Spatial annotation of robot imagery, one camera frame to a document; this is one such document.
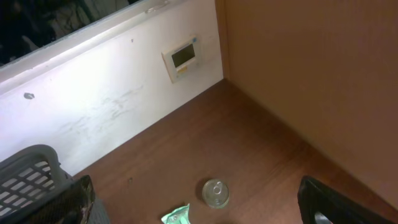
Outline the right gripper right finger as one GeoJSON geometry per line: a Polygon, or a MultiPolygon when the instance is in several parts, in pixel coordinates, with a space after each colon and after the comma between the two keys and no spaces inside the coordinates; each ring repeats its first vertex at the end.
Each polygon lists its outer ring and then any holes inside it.
{"type": "Polygon", "coordinates": [[[302,177],[297,199],[304,224],[394,224],[309,175],[302,177]]]}

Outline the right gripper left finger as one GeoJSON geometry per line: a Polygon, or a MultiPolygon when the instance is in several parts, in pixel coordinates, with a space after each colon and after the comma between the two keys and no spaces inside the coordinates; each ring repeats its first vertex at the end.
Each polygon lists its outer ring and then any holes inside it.
{"type": "Polygon", "coordinates": [[[88,223],[94,201],[91,178],[85,175],[2,218],[1,223],[88,223]]]}

